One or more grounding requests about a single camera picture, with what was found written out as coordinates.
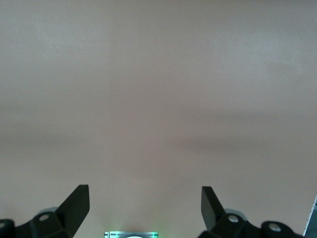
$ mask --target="ceiling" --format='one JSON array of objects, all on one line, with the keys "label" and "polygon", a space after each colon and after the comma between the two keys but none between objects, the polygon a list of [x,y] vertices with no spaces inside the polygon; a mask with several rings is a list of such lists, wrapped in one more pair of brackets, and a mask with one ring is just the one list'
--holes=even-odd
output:
[{"label": "ceiling", "polygon": [[317,2],[0,1],[0,217],[79,184],[76,238],[195,238],[201,187],[304,231],[317,192]]}]

